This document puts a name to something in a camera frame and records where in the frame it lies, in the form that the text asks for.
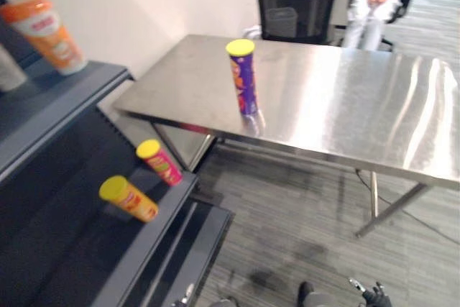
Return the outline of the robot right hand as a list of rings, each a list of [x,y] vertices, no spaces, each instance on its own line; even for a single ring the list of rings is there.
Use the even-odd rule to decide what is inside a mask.
[[[375,286],[370,290],[365,288],[358,280],[354,278],[348,279],[349,283],[356,288],[365,300],[365,306],[373,307],[392,307],[392,302],[388,294],[386,294],[384,285],[377,281]]]

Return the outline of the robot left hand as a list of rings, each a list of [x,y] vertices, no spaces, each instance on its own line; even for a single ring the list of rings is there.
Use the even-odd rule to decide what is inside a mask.
[[[174,302],[170,305],[171,307],[188,307],[190,303],[190,299],[194,293],[195,285],[191,283],[185,290],[184,294],[174,300]]]

